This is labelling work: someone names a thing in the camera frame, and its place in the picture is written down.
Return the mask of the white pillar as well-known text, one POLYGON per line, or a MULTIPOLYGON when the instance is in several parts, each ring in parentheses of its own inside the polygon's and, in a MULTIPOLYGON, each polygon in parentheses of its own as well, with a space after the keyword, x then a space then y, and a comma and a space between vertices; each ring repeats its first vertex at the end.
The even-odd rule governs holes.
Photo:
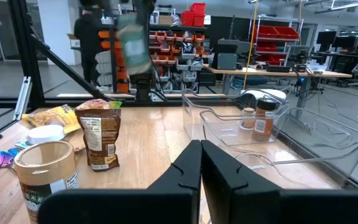
POLYGON ((79 51, 71 49, 68 34, 74 34, 79 18, 78 0, 37 0, 44 42, 68 65, 79 65, 79 51))

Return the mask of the tan lid seasoning jar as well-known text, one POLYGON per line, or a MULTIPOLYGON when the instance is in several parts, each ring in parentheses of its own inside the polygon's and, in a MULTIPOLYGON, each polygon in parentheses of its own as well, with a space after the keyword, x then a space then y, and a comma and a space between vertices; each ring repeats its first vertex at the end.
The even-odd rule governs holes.
POLYGON ((73 146, 50 141, 28 147, 14 158, 31 224, 37 224, 39 207, 51 194, 79 187, 73 146))

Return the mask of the white lid seasoning jar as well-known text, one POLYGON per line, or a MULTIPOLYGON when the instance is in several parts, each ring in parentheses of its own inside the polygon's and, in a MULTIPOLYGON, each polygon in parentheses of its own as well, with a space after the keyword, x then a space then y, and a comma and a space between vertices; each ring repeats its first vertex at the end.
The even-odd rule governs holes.
POLYGON ((31 145, 49 141, 59 141, 65 137, 64 128, 57 124, 49 124, 31 129, 27 139, 31 145))

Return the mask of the brown orange snack pouch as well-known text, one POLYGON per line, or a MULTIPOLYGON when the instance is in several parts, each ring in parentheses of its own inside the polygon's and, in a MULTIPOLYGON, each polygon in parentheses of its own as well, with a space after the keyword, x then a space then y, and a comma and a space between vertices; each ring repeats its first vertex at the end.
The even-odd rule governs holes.
POLYGON ((121 127, 121 108, 111 109, 108 101, 88 100, 75 108, 83 130, 87 164, 95 172, 119 166, 116 141, 121 127))

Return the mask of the person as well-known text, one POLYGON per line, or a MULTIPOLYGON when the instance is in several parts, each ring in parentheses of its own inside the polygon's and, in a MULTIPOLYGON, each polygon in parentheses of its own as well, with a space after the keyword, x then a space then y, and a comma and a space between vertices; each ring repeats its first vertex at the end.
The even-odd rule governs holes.
POLYGON ((98 0, 80 0, 83 6, 81 16, 75 21, 74 35, 80 41, 81 65, 84 79, 98 86, 99 73, 96 70, 98 64, 95 56, 102 52, 99 40, 99 28, 101 27, 101 11, 98 0))

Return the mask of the small tan lid spice jar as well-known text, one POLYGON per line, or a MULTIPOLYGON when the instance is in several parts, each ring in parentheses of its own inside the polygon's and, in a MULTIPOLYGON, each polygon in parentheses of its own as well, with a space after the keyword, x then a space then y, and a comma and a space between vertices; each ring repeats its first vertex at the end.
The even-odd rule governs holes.
POLYGON ((246 118, 240 122, 240 128, 244 130, 252 130, 255 123, 255 109, 244 108, 242 110, 242 115, 246 118))

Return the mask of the rainbow spoon green handle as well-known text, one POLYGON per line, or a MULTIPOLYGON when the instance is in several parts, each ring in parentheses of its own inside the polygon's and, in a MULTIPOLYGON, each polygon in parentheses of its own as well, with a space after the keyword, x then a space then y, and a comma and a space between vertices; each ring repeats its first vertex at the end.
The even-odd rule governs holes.
POLYGON ((14 156, 6 151, 0 151, 0 168, 10 167, 14 162, 14 156))

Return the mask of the black lid orange spice jar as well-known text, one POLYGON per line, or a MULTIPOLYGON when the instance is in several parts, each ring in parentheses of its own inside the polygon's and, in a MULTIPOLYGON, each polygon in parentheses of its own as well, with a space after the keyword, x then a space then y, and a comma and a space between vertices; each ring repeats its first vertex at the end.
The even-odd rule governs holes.
POLYGON ((255 141, 267 142, 270 140, 273 128, 274 110, 277 102, 271 98, 259 98, 256 104, 255 122, 252 138, 255 141))

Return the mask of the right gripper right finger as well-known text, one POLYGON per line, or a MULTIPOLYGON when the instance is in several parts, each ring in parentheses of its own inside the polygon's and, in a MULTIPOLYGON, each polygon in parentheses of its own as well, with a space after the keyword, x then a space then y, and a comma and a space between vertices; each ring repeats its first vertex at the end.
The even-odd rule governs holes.
POLYGON ((358 224, 358 190, 283 189, 202 140, 212 224, 358 224))

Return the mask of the yellow ramen pack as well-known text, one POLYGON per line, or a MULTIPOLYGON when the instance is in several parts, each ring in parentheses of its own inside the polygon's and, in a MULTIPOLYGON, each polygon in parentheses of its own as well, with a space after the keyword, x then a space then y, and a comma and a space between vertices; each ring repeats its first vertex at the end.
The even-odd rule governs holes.
POLYGON ((22 120, 34 128, 56 124, 63 127, 65 134, 81 128, 76 118, 75 110, 68 105, 50 108, 33 114, 23 114, 22 120))

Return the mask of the white trash bin black rim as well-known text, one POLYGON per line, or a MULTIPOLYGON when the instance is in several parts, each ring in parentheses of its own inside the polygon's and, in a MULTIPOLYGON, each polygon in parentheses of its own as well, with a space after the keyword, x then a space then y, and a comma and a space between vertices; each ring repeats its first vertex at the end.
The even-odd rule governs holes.
POLYGON ((242 90, 240 95, 236 96, 234 99, 246 108, 256 109, 257 102, 260 98, 267 98, 275 101, 276 108, 288 104, 288 101, 286 100, 287 95, 280 90, 274 89, 250 88, 242 90))

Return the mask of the black monitor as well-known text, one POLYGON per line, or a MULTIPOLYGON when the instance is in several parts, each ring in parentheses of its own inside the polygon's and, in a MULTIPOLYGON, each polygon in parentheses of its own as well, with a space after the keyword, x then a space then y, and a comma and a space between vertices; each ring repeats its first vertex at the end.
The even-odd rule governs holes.
POLYGON ((340 53, 346 54, 354 50, 356 38, 350 37, 336 37, 333 43, 334 48, 340 48, 340 53))
POLYGON ((319 52, 329 52, 336 38, 336 31, 319 32, 316 43, 320 45, 319 52))

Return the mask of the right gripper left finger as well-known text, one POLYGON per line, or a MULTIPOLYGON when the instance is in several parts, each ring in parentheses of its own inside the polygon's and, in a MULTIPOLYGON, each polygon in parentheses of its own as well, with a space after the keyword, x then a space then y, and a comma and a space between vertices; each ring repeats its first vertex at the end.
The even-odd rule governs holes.
POLYGON ((38 224, 198 224, 202 145, 193 140, 146 189, 75 189, 41 204, 38 224))

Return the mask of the clear plastic bin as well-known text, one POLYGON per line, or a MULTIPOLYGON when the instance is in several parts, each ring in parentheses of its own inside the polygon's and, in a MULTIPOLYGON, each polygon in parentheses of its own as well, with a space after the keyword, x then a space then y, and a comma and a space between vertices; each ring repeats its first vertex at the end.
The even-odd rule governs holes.
POLYGON ((257 174, 288 189, 355 187, 358 130, 326 116, 290 108, 278 120, 273 143, 248 145, 235 158, 257 174))
POLYGON ((246 117, 242 115, 245 108, 239 104, 234 95, 202 96, 191 89, 181 93, 183 103, 183 128, 190 139, 205 139, 222 146, 243 149, 246 144, 274 142, 282 126, 282 116, 289 107, 276 108, 270 140, 255 141, 252 130, 240 128, 240 122, 246 117))

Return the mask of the black desk device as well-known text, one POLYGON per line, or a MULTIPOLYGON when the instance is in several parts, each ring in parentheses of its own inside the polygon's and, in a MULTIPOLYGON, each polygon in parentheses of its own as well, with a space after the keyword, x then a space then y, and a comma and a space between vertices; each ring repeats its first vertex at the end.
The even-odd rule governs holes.
POLYGON ((284 67, 284 66, 269 65, 267 67, 266 71, 272 72, 272 73, 290 73, 291 68, 284 67))

